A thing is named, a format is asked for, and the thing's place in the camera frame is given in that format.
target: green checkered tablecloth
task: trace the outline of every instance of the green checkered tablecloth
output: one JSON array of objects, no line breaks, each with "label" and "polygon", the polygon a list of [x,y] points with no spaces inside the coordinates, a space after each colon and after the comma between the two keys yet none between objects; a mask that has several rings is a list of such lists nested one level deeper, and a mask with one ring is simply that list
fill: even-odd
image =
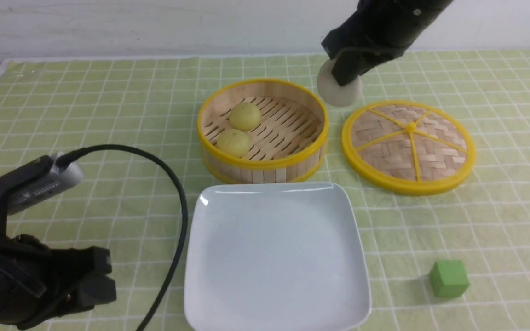
[{"label": "green checkered tablecloth", "polygon": [[[218,184],[202,163],[195,128],[207,97],[258,77],[314,90],[324,60],[8,61],[0,69],[0,175],[43,154],[135,145],[174,168],[193,210],[199,193]],[[530,329],[530,50],[410,52],[362,80],[360,103],[329,107],[328,155],[311,179],[345,187],[355,209],[373,296],[360,330]],[[390,99],[427,103],[469,130],[478,161],[462,186],[431,197],[397,196],[349,167],[340,148],[343,122],[366,103]],[[53,247],[109,247],[118,300],[37,329],[134,330],[170,265],[179,202],[168,178],[138,157],[97,153],[80,165],[86,178],[78,187],[12,217],[9,234],[33,234]],[[433,296],[426,274],[441,258],[464,261],[471,286],[463,297]],[[184,271],[185,259],[149,330],[190,330]]]}]

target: yellow bun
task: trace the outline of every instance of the yellow bun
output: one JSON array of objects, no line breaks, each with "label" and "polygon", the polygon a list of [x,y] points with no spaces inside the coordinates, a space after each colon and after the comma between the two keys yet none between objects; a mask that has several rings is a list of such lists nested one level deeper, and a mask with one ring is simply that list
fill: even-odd
[{"label": "yellow bun", "polygon": [[228,155],[241,158],[251,149],[251,138],[241,130],[224,130],[216,140],[216,148]]},{"label": "yellow bun", "polygon": [[252,103],[239,103],[229,115],[230,125],[241,131],[250,131],[261,123],[261,111]]}]

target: white plate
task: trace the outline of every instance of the white plate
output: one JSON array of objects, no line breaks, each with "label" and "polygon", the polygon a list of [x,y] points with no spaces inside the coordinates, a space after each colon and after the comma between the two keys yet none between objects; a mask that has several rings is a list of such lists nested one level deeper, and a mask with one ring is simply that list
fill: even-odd
[{"label": "white plate", "polygon": [[371,310],[347,194],[332,183],[214,186],[194,212],[184,288],[196,331],[342,331]]}]

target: green cube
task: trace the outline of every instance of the green cube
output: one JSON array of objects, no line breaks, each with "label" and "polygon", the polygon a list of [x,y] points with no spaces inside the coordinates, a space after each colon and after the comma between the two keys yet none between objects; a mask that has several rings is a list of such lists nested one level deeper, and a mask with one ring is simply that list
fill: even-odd
[{"label": "green cube", "polygon": [[436,297],[460,297],[469,287],[469,279],[460,260],[436,261],[429,279]]}]

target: bamboo steamer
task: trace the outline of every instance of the bamboo steamer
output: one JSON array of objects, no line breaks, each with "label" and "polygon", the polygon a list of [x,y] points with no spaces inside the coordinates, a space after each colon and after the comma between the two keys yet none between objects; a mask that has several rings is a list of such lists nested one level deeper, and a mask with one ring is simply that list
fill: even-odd
[{"label": "bamboo steamer", "polygon": [[[261,124],[248,132],[249,153],[241,159],[223,153],[215,142],[232,128],[229,113],[238,103],[261,110]],[[200,109],[197,129],[206,167],[225,183],[302,182],[324,160],[328,113],[309,90],[273,79],[242,81],[211,96]]]}]

